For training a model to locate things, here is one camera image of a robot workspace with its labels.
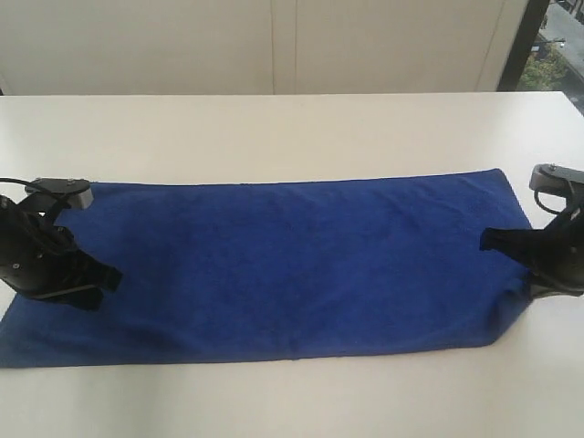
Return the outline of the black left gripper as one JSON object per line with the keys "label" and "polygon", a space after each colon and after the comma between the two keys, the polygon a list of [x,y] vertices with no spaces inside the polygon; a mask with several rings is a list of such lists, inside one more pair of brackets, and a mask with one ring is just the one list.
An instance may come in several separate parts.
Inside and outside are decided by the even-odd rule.
{"label": "black left gripper", "polygon": [[97,311],[101,289],[115,292],[122,273],[78,250],[72,233],[55,226],[67,208],[45,194],[20,203],[1,197],[1,280],[28,299]]}

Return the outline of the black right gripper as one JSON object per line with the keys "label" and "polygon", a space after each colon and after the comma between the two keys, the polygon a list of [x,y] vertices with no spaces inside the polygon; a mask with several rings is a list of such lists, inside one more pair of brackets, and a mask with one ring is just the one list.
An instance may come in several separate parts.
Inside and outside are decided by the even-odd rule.
{"label": "black right gripper", "polygon": [[542,229],[486,228],[481,251],[528,260],[530,296],[583,295],[583,202],[566,207]]}

